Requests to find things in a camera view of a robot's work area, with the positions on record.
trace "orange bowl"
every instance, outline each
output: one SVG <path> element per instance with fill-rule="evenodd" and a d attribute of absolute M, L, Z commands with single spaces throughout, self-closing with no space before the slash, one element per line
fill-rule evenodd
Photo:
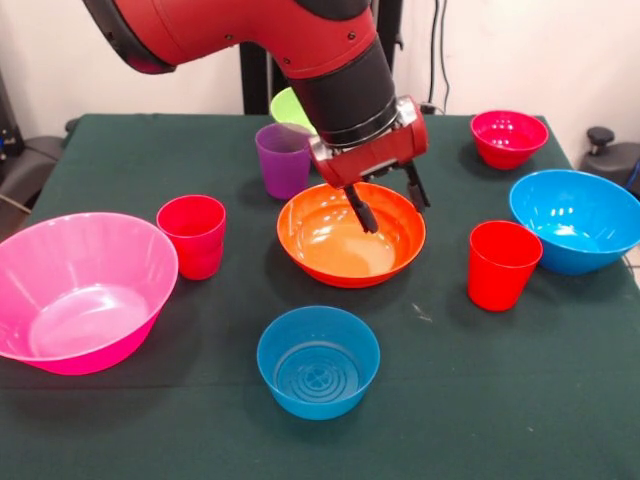
<path fill-rule="evenodd" d="M 316 280 L 341 288 L 382 283 L 403 270 L 422 249 L 427 228 L 402 195 L 370 183 L 355 186 L 378 221 L 365 233 L 342 190 L 311 187 L 284 206 L 278 239 L 289 256 Z"/>

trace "small blue bowl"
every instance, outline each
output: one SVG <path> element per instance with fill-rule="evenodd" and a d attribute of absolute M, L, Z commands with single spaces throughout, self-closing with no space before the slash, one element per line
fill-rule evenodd
<path fill-rule="evenodd" d="M 511 212 L 542 241 L 540 265 L 564 275 L 605 267 L 640 243 L 640 202 L 615 183 L 575 170 L 520 179 Z"/>
<path fill-rule="evenodd" d="M 276 401 L 307 420 L 328 420 L 353 409 L 380 365 L 371 329 L 349 312 L 324 306 L 278 317 L 262 334 L 257 356 Z"/>

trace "green cup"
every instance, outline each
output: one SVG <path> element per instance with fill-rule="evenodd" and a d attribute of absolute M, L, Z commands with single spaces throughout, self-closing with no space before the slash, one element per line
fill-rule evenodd
<path fill-rule="evenodd" d="M 291 87 L 285 88 L 273 97 L 271 116 L 277 123 L 293 123 L 306 128 L 312 135 L 318 134 Z"/>

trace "white wall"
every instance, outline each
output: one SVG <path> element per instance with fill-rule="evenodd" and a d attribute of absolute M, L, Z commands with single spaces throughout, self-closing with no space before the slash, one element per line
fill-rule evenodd
<path fill-rule="evenodd" d="M 397 88 L 426 100 L 435 2 L 404 3 Z M 640 141 L 639 19 L 638 0 L 449 0 L 448 113 L 511 108 L 545 115 L 572 161 L 594 124 Z M 437 81 L 440 104 L 444 83 Z"/>
<path fill-rule="evenodd" d="M 81 0 L 0 0 L 0 69 L 28 136 L 87 112 L 242 113 L 238 47 L 162 76 L 111 50 Z"/>
<path fill-rule="evenodd" d="M 435 2 L 404 2 L 397 90 L 426 100 Z M 448 111 L 546 115 L 574 160 L 592 124 L 640 141 L 638 19 L 639 0 L 449 0 Z M 238 57 L 235 47 L 146 76 L 111 51 L 81 0 L 0 0 L 0 68 L 27 136 L 60 134 L 84 112 L 241 113 Z"/>

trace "table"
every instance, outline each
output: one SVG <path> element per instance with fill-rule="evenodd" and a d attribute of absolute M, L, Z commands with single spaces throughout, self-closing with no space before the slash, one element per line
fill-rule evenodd
<path fill-rule="evenodd" d="M 153 221 L 170 198 L 203 193 L 227 205 L 227 251 L 215 278 L 179 280 L 147 342 L 111 370 L 66 378 L 0 361 L 3 479 L 640 478 L 640 294 L 622 262 L 582 277 L 539 269 L 503 314 L 465 294 L 471 228 L 509 218 L 516 179 L 568 166 L 554 137 L 497 172 L 468 117 L 428 117 L 426 247 L 388 283 L 346 291 L 277 243 L 282 203 L 253 144 L 268 121 L 82 118 L 31 223 L 95 210 Z M 382 351 L 363 403 L 330 422 L 282 411 L 256 367 L 263 329 L 309 304 L 361 316 Z"/>

